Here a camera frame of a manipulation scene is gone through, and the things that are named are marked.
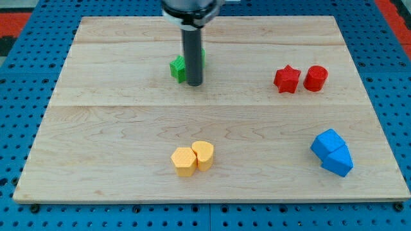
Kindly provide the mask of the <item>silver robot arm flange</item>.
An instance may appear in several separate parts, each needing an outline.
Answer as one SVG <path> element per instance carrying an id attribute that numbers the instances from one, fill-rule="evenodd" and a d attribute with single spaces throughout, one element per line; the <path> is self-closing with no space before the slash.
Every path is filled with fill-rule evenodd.
<path id="1" fill-rule="evenodd" d="M 161 0 L 163 17 L 185 31 L 202 29 L 224 4 L 225 0 Z"/>

